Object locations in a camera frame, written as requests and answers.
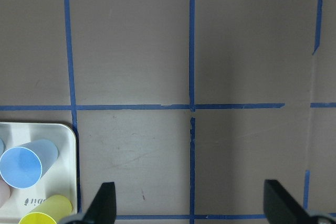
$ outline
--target white tray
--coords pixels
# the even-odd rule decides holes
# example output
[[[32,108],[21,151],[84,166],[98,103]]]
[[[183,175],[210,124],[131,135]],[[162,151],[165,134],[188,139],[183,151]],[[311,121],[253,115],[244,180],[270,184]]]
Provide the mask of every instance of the white tray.
[[[76,137],[63,124],[0,122],[0,138],[5,150],[38,139],[51,140],[58,148],[58,158],[42,179],[27,189],[11,188],[10,199],[0,208],[0,224],[18,223],[42,200],[61,194],[77,213]]]

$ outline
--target blue tape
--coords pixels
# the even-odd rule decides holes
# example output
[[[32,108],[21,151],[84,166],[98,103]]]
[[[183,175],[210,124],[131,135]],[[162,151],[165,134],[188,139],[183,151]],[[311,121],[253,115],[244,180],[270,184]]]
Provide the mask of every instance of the blue tape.
[[[71,110],[69,105],[4,105],[0,106],[0,111],[16,111],[16,110]]]
[[[188,220],[189,215],[118,215],[117,220]]]
[[[72,41],[71,41],[71,22],[70,22],[70,0],[64,0],[64,16],[65,16],[65,31],[67,43],[68,57],[68,74],[69,74],[69,90],[70,103],[72,114],[72,129],[76,135],[76,162],[77,162],[77,211],[81,212],[81,193],[80,193],[80,170],[79,170],[79,137],[77,130],[77,110],[76,110],[76,93],[75,93],[75,76],[74,76],[74,61],[72,58]]]
[[[190,119],[190,224],[195,222],[195,122]]]
[[[318,2],[317,2],[316,27],[315,27],[315,45],[314,45],[313,55],[316,53],[317,49],[320,47],[321,25],[322,25],[322,5],[323,5],[323,0],[318,0]]]
[[[118,215],[117,220],[188,220],[189,215]],[[194,220],[265,219],[265,215],[194,215]]]
[[[197,104],[197,110],[230,110],[230,109],[279,109],[284,103],[233,103],[233,104]]]
[[[189,0],[189,100],[195,111],[195,0]]]
[[[305,181],[304,181],[304,190],[303,190],[303,208],[308,209],[308,200],[309,200],[309,183],[310,183],[310,171],[306,170]]]
[[[312,102],[311,108],[336,108],[336,102]]]
[[[265,215],[196,215],[197,220],[247,220],[265,219]]]
[[[188,104],[77,105],[77,110],[188,110]]]

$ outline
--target scratch mark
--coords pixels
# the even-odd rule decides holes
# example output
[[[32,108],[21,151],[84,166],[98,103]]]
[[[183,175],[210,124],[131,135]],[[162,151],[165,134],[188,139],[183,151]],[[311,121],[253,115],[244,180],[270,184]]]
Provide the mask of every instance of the scratch mark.
[[[237,136],[234,139],[239,139],[239,138],[243,138],[243,137],[247,137],[247,136],[253,136],[253,135],[256,135],[256,134],[268,132],[268,131],[278,129],[280,127],[283,127],[283,126],[286,126],[286,125],[289,125],[289,124],[300,122],[300,121],[305,120],[305,119],[306,119],[306,117],[303,117],[303,118],[299,118],[299,119],[296,119],[296,120],[287,121],[285,123],[279,123],[279,124],[277,124],[277,125],[275,125],[273,127],[270,127],[270,128],[267,128],[267,129],[264,129],[264,130],[261,130],[261,131],[250,132],[250,133],[245,134],[245,135]]]
[[[140,156],[138,156],[138,157],[136,157],[134,159],[128,160],[128,161],[126,161],[124,163],[106,167],[105,169],[102,169],[102,170],[109,170],[109,169],[112,169],[112,168],[117,168],[117,167],[120,167],[120,166],[123,166],[123,165],[127,165],[127,164],[132,163],[134,161],[137,161],[137,160],[141,159],[142,157],[145,157],[145,156],[147,156],[147,155],[149,155],[149,154],[151,154],[153,152],[155,152],[155,150],[151,151],[151,152],[144,153],[144,154],[142,154],[142,155],[140,155]]]
[[[141,188],[141,193],[142,193],[142,198],[143,198],[143,200],[145,201],[145,200],[146,200],[146,199],[145,199],[145,193],[143,192],[142,188]]]

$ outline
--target pink cup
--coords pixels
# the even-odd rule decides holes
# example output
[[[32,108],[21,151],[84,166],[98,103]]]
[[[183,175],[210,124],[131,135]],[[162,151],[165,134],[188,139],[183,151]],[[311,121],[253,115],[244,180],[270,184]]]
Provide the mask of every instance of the pink cup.
[[[2,207],[4,203],[8,201],[10,195],[11,191],[9,189],[9,185],[0,179],[0,207]]]

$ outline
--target blue cup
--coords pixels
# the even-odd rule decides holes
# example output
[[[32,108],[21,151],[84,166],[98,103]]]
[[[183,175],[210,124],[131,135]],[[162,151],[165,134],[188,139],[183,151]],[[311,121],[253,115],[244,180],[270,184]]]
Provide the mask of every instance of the blue cup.
[[[58,157],[57,147],[50,140],[35,140],[10,148],[0,158],[0,175],[14,188],[35,185]]]

